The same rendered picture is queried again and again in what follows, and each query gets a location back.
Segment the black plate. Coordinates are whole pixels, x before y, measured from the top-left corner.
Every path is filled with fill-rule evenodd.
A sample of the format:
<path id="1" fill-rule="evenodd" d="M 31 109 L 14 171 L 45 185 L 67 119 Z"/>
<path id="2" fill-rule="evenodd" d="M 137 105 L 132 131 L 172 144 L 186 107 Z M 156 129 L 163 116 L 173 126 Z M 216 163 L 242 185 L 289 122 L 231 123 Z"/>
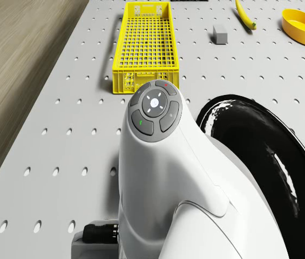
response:
<path id="1" fill-rule="evenodd" d="M 305 259 L 305 147 L 259 103 L 234 94 L 216 97 L 196 123 L 229 148 L 252 173 L 281 230 L 290 259 Z"/>

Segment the banana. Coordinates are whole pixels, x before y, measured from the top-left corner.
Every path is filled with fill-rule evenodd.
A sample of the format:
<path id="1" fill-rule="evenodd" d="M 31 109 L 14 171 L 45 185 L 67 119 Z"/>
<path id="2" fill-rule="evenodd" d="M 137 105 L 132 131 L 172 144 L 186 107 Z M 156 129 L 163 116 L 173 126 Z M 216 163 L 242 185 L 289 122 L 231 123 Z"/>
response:
<path id="1" fill-rule="evenodd" d="M 256 23 L 253 22 L 252 20 L 250 20 L 250 18 L 246 14 L 244 8 L 242 7 L 240 0 L 235 0 L 235 5 L 236 5 L 236 9 L 238 11 L 238 14 L 239 14 L 241 20 L 243 21 L 243 23 L 245 24 L 245 26 L 247 28 L 249 28 L 250 30 L 256 30 Z"/>

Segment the grey cube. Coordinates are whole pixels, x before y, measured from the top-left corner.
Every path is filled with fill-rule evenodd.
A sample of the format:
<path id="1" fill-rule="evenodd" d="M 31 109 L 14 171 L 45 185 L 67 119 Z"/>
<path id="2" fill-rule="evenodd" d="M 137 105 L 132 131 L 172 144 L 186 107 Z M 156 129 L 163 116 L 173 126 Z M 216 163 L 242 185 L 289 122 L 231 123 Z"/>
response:
<path id="1" fill-rule="evenodd" d="M 213 39 L 214 43 L 218 45 L 225 45 L 228 43 L 228 34 L 225 27 L 221 24 L 213 25 Z"/>

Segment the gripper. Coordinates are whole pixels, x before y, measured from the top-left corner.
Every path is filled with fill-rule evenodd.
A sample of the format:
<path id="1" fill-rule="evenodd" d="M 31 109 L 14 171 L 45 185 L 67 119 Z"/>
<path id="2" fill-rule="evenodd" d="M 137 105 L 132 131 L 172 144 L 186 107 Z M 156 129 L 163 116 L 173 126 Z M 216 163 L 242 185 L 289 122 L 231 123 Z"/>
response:
<path id="1" fill-rule="evenodd" d="M 118 259 L 118 220 L 96 220 L 75 233 L 71 259 Z"/>

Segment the yellow basket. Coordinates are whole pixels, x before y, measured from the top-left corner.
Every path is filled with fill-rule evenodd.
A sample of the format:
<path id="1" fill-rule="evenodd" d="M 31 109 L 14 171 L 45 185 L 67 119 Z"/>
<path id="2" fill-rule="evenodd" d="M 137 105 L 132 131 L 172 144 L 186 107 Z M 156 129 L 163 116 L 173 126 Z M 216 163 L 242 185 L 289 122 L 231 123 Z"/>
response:
<path id="1" fill-rule="evenodd" d="M 170 2 L 128 2 L 112 66 L 114 94 L 133 94 L 148 81 L 179 86 L 179 58 Z"/>

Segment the yellow bowl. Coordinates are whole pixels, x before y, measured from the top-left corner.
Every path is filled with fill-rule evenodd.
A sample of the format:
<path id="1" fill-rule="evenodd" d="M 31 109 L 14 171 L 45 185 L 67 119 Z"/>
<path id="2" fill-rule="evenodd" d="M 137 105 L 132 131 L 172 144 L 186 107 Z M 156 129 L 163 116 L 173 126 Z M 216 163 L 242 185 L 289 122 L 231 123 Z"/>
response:
<path id="1" fill-rule="evenodd" d="M 305 12 L 298 9 L 284 9 L 282 28 L 290 38 L 305 45 Z"/>

